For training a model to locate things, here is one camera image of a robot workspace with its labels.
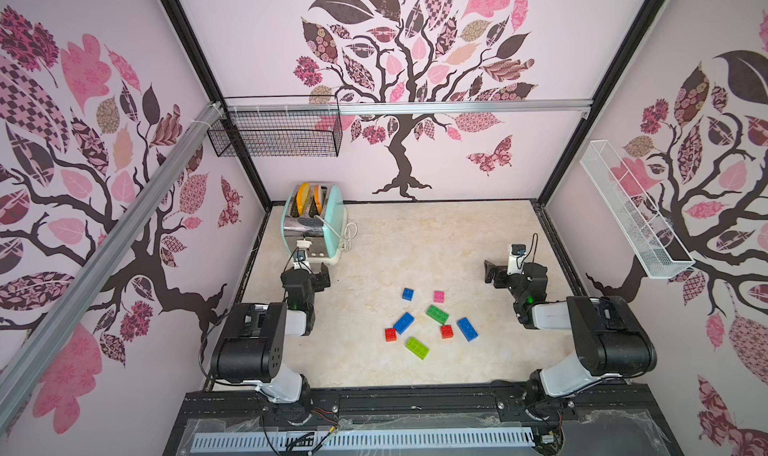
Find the dark green lego brick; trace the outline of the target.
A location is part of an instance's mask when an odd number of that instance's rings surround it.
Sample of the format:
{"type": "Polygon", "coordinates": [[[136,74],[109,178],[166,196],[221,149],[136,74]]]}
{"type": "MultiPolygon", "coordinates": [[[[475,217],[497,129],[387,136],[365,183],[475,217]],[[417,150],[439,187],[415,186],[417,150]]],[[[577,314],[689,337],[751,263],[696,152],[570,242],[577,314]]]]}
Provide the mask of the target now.
{"type": "Polygon", "coordinates": [[[435,305],[430,305],[426,315],[441,326],[445,326],[449,319],[449,314],[435,305]]]}

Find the long blue lego brick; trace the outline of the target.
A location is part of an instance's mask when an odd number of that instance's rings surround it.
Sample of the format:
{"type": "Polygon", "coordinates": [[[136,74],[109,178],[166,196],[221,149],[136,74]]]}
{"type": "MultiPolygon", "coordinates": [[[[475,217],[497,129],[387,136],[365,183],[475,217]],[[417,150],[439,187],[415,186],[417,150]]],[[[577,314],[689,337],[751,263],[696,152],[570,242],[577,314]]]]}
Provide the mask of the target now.
{"type": "Polygon", "coordinates": [[[405,312],[393,325],[397,334],[403,334],[415,321],[415,318],[409,312],[405,312]]]}

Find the lime green lego brick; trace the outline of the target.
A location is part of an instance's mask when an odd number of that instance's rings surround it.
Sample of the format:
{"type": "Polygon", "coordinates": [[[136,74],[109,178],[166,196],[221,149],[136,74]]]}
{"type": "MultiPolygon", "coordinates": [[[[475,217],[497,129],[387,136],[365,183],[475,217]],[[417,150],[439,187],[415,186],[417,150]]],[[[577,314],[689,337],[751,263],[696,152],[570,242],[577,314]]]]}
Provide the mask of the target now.
{"type": "Polygon", "coordinates": [[[422,361],[424,361],[430,353],[430,349],[415,337],[409,337],[406,340],[405,348],[422,361]]]}

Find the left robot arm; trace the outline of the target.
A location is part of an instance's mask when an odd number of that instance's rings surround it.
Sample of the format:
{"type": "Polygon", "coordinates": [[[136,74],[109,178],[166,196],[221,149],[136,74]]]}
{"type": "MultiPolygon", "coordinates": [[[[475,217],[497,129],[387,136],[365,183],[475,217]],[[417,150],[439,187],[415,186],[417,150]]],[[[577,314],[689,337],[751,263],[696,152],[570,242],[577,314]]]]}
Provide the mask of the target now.
{"type": "Polygon", "coordinates": [[[287,337],[311,334],[315,296],[331,285],[326,265],[281,274],[286,300],[238,303],[225,319],[208,363],[209,376],[230,387],[250,387],[275,404],[307,404],[307,378],[283,363],[287,337]]]}

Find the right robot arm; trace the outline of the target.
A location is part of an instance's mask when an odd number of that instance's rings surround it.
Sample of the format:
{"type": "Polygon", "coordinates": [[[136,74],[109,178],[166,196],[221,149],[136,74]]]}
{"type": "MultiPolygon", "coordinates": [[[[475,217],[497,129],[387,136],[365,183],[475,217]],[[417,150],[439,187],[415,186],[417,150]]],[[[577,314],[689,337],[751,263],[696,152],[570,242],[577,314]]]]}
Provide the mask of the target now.
{"type": "Polygon", "coordinates": [[[510,292],[524,328],[572,335],[571,354],[531,373],[523,393],[527,405],[569,398],[603,381],[636,378],[656,367],[655,347],[623,298],[568,296],[548,301],[547,268],[538,263],[511,271],[485,261],[484,281],[510,292]]]}

